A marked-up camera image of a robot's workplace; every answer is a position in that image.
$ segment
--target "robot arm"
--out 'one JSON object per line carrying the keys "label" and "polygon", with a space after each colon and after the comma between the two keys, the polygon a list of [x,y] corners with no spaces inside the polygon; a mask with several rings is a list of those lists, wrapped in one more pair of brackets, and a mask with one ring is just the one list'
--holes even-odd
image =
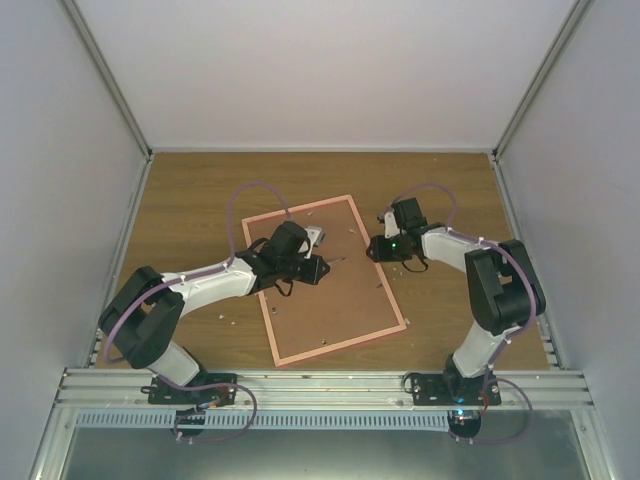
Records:
{"label": "robot arm", "polygon": [[[111,333],[123,312],[145,292],[181,279],[150,296],[144,308],[134,310],[117,332],[114,344],[133,368],[150,368],[179,386],[203,385],[209,382],[206,369],[171,341],[180,318],[224,298],[252,295],[270,287],[288,296],[294,281],[316,285],[330,271],[324,259],[312,253],[323,239],[319,227],[304,229],[286,221],[270,239],[257,240],[247,250],[237,252],[233,262],[164,274],[142,267],[105,309],[99,326],[106,334]],[[288,292],[281,284],[289,286]]]}
{"label": "robot arm", "polygon": [[[505,339],[527,323],[531,304],[524,284],[502,256],[477,242],[451,234],[442,224],[429,224],[415,198],[394,203],[379,217],[385,234],[373,237],[367,255],[374,262],[402,262],[416,256],[436,260],[467,274],[474,323],[463,344],[449,357],[445,373],[449,393],[457,401],[465,379],[484,374]],[[542,289],[524,245],[499,244],[520,265],[531,284],[536,315],[546,306]]]}

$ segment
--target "wooden floor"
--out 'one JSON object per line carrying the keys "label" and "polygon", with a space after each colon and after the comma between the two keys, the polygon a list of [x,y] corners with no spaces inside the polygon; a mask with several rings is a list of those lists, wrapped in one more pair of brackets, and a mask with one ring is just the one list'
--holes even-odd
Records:
{"label": "wooden floor", "polygon": [[[120,283],[144,265],[174,272],[227,258],[227,201],[236,187],[252,180],[273,184],[291,206],[350,193],[370,235],[382,233],[376,215],[399,192],[421,181],[440,182],[458,197],[457,230],[495,240],[510,238],[489,162],[481,154],[159,154],[151,167]],[[450,202],[445,194],[429,190],[416,196],[430,222],[447,218]],[[280,208],[264,188],[245,191],[234,207],[236,244],[245,246],[242,218]],[[400,275],[401,269],[390,265],[384,270],[408,329],[288,368],[443,367],[472,323],[465,275],[437,263],[423,274]],[[211,369],[274,368],[255,296],[224,300],[192,312],[180,321],[174,340]],[[102,360],[97,365],[102,367]],[[514,340],[497,368],[548,368],[536,329]]]}

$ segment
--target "wooden frame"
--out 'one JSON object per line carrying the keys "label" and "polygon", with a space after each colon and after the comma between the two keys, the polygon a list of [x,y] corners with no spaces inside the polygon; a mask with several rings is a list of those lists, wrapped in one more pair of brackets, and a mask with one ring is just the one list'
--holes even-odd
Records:
{"label": "wooden frame", "polygon": [[[367,234],[367,231],[365,229],[364,223],[362,222],[362,218],[360,217],[360,214],[358,213],[358,209],[356,208],[356,204],[353,201],[353,197],[351,195],[342,195],[339,197],[334,197],[334,198],[330,198],[327,200],[321,200],[318,202],[313,202],[313,203],[307,203],[304,205],[299,205],[293,208],[290,208],[289,211],[291,213],[295,213],[295,212],[299,212],[302,210],[308,210],[311,208],[318,208],[321,207],[323,205],[328,205],[328,204],[332,204],[332,203],[337,203],[337,202],[348,202],[349,207],[351,208],[351,212],[353,213],[353,216],[356,220],[356,223],[358,225],[358,229],[360,230],[360,234],[362,235],[362,239],[364,242],[364,246],[366,248],[368,241],[369,241],[369,235]],[[284,210],[278,210],[276,212],[270,212],[270,213],[265,213],[262,215],[256,215],[254,217],[249,217],[249,218],[245,218],[242,220],[242,230],[244,232],[244,237],[245,240],[247,242],[247,245],[249,245],[251,243],[251,236],[249,233],[249,224],[252,222],[256,222],[256,221],[260,221],[260,220],[264,220],[267,218],[272,218],[272,217],[276,217],[276,216],[280,216],[280,215],[284,215]],[[393,293],[391,292],[391,287],[389,286],[389,282],[387,281],[386,276],[384,275],[384,272],[382,270],[382,267],[379,264],[374,264],[376,272],[378,274],[378,277],[380,278],[380,283],[382,284],[382,288],[384,289],[389,302],[391,304],[391,308],[395,314],[396,317],[396,321],[397,321],[397,325],[394,325],[393,327],[389,327],[389,328],[385,328],[383,330],[378,330],[376,332],[372,332],[366,335],[361,335],[349,340],[345,340],[342,342],[338,342],[335,343],[333,345],[327,345],[327,346],[323,346],[323,347],[319,347],[316,348],[314,350],[310,350],[308,352],[305,353],[300,353],[297,355],[292,355],[292,356],[288,356],[288,357],[281,357],[280,353],[278,351],[278,345],[276,342],[276,337],[275,337],[275,333],[274,333],[274,329],[273,329],[273,325],[272,325],[272,319],[271,319],[271,314],[269,312],[269,307],[267,305],[267,300],[266,297],[264,295],[264,292],[259,292],[258,296],[260,299],[260,308],[262,309],[262,314],[264,316],[264,320],[265,320],[265,325],[267,328],[267,336],[269,338],[269,344],[271,346],[271,352],[273,355],[273,360],[274,363],[276,365],[276,367],[279,366],[283,366],[283,365],[287,365],[293,362],[297,362],[300,360],[304,360],[307,358],[311,358],[311,357],[315,357],[317,355],[322,355],[324,353],[329,353],[329,352],[333,352],[335,350],[339,350],[345,347],[349,347],[351,345],[356,345],[356,344],[360,344],[369,340],[374,340],[376,338],[380,338],[380,337],[384,337],[386,335],[390,335],[392,333],[396,333],[396,332],[401,332],[403,330],[405,330],[407,328],[404,318],[402,316],[402,314],[400,313],[400,308],[398,307],[398,304],[393,296]]]}

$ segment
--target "wooden board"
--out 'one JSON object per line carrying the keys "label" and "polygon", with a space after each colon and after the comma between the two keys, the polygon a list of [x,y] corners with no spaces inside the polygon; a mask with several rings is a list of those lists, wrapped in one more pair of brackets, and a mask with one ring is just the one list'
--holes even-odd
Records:
{"label": "wooden board", "polygon": [[[122,266],[122,285],[136,268],[190,270],[227,258],[225,209],[238,185],[264,180],[290,205],[350,193],[367,231],[382,233],[376,215],[399,192],[419,181],[447,185],[458,197],[457,230],[510,238],[493,172],[483,154],[432,153],[181,153],[157,154]],[[438,191],[416,194],[429,221],[443,221],[451,205]],[[245,191],[234,207],[236,245],[244,243],[240,219],[278,210],[264,188]],[[424,274],[399,275],[383,265],[393,295],[411,322],[399,335],[345,348],[284,368],[437,370],[471,327],[463,274],[432,262]],[[231,298],[180,320],[174,340],[211,369],[273,368],[258,297]],[[102,361],[97,366],[104,367]],[[548,368],[536,329],[517,337],[497,367]]]}
{"label": "wooden board", "polygon": [[[298,225],[324,230],[325,240],[314,253],[344,260],[318,285],[296,282],[290,297],[259,293],[276,366],[405,330],[382,267],[365,254],[369,235],[351,195],[293,207],[290,213]],[[247,245],[269,238],[286,219],[284,210],[243,219]]]}

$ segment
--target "black mounting bracket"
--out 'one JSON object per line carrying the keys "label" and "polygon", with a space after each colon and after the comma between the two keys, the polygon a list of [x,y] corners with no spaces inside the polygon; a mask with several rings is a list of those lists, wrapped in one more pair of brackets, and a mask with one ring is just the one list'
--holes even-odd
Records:
{"label": "black mounting bracket", "polygon": [[[207,373],[198,383],[201,385],[238,383],[238,376],[234,373]],[[158,377],[154,377],[151,385],[142,387],[140,391],[148,395],[147,402],[151,405],[201,405],[213,401],[216,403],[216,407],[224,407],[233,405],[236,398],[234,389],[220,387],[184,391],[167,385]]]}
{"label": "black mounting bracket", "polygon": [[[489,381],[495,376],[490,373]],[[444,376],[441,373],[411,373],[407,377],[411,381],[411,396],[414,405],[420,406],[455,406],[464,409],[465,406],[480,407],[488,401],[489,406],[502,403],[500,391],[488,386],[483,398],[480,391],[484,383],[484,375],[475,378],[465,378],[458,388],[454,398],[447,387]]]}

